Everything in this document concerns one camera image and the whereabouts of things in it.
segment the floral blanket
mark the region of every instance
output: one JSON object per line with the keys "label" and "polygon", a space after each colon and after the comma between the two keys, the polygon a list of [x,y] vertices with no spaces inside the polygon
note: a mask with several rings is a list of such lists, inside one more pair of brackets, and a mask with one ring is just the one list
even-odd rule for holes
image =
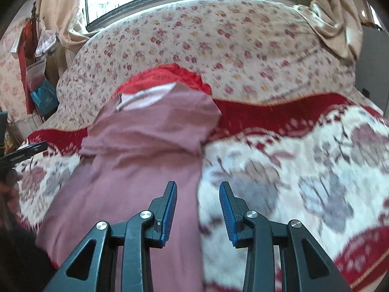
{"label": "floral blanket", "polygon": [[[228,240],[222,181],[269,220],[301,220],[354,291],[380,277],[389,266],[389,124],[333,93],[279,105],[215,103],[222,119],[205,146],[198,189],[205,290],[241,291],[246,269],[246,250]],[[49,142],[46,153],[16,168],[23,173],[20,217],[30,228],[38,229],[78,165],[86,135],[86,129],[30,135],[26,143]],[[275,260],[280,291],[277,249]]]}

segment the curtain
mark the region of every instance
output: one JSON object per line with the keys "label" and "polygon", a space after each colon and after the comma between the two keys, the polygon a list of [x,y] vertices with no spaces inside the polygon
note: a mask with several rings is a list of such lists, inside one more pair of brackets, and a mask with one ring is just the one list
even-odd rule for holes
{"label": "curtain", "polygon": [[362,26],[353,0],[312,0],[310,8],[294,9],[339,57],[356,61],[362,47]]}
{"label": "curtain", "polygon": [[85,28],[82,5],[84,0],[42,0],[40,18],[46,29],[56,31],[61,44],[72,52],[80,48],[96,34]]}

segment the plastic bag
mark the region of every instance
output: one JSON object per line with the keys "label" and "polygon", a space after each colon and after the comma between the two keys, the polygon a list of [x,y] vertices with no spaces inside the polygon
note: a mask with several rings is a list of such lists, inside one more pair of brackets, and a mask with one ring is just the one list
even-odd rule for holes
{"label": "plastic bag", "polygon": [[44,54],[52,54],[60,45],[57,39],[57,34],[49,29],[42,31],[38,41],[38,46],[35,50],[35,57],[43,56]]}
{"label": "plastic bag", "polygon": [[35,103],[39,115],[45,116],[52,112],[59,105],[56,89],[44,79],[43,85],[34,92],[31,92],[31,98]]}
{"label": "plastic bag", "polygon": [[37,61],[26,69],[27,86],[31,92],[36,91],[45,81],[46,58]]}

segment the ruffled red fabric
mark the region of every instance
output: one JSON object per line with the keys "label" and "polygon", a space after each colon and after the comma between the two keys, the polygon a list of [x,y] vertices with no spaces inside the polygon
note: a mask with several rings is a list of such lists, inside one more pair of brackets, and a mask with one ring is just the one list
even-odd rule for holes
{"label": "ruffled red fabric", "polygon": [[118,93],[133,94],[141,90],[150,89],[157,85],[164,85],[172,82],[181,82],[193,90],[202,91],[211,95],[211,87],[203,83],[201,76],[190,72],[177,64],[165,64],[148,69],[131,77],[128,81],[120,85],[112,95]]}

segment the white plastic bag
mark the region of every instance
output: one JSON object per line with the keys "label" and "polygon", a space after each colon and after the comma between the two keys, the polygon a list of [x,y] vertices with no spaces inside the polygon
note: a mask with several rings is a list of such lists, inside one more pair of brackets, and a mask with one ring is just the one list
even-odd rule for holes
{"label": "white plastic bag", "polygon": [[27,86],[31,92],[36,91],[45,81],[46,58],[37,61],[26,69]]}
{"label": "white plastic bag", "polygon": [[42,31],[36,47],[35,57],[43,56],[44,54],[52,54],[60,45],[57,39],[57,33],[49,29]]}

